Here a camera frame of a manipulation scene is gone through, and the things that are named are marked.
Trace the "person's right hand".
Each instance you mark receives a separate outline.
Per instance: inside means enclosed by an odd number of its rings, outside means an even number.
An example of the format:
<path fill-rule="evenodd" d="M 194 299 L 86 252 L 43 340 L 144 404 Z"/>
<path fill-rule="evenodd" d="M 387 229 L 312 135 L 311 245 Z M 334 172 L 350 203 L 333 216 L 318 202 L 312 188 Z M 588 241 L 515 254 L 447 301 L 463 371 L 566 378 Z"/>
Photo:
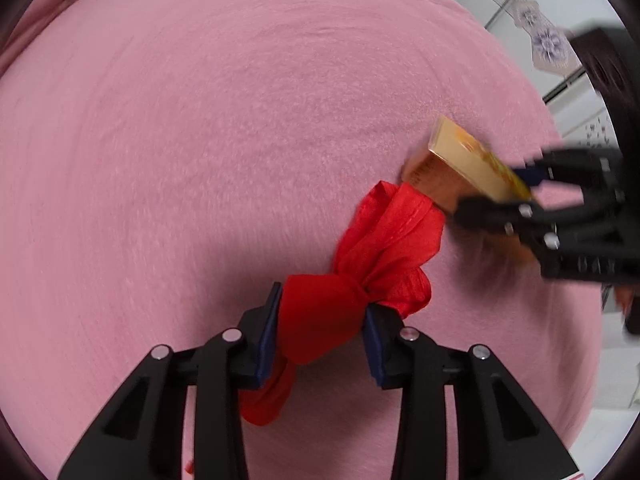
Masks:
<path fill-rule="evenodd" d="M 632 304 L 634 303 L 634 296 L 636 296 L 634 289 L 630 286 L 615 286 L 614 296 L 616 304 L 618 305 L 620 310 L 624 315 L 627 315 L 631 310 Z"/>

